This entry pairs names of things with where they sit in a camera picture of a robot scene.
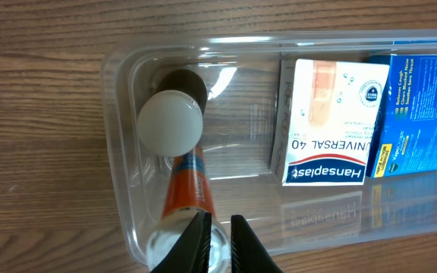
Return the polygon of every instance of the bandage box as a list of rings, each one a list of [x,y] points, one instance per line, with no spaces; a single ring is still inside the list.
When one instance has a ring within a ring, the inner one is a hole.
[[[379,109],[367,175],[437,170],[437,55],[376,56],[391,70]]]
[[[281,63],[271,171],[283,186],[361,185],[388,65]]]

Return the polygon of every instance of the wood grain surface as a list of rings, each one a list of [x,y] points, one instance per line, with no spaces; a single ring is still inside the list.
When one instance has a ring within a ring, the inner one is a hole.
[[[0,272],[145,272],[124,245],[100,62],[151,34],[437,28],[420,0],[0,0]],[[287,272],[435,271],[437,234],[276,256]]]

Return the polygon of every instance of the round white lid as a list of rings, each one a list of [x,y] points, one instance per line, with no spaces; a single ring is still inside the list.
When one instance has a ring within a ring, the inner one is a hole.
[[[160,156],[175,157],[189,152],[200,140],[202,130],[200,107],[181,91],[156,93],[137,117],[141,142]]]

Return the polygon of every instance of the clear plastic container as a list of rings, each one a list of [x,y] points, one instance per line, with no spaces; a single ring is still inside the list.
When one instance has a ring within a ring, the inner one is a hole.
[[[160,79],[178,68],[195,71],[211,90],[201,143],[226,229],[231,215],[243,215],[272,255],[437,231],[437,171],[367,178],[358,187],[282,187],[269,171],[280,60],[389,54],[437,54],[437,30],[143,37],[115,48],[102,65],[102,95],[131,255],[145,263],[171,171],[169,158],[138,140],[137,115]]]

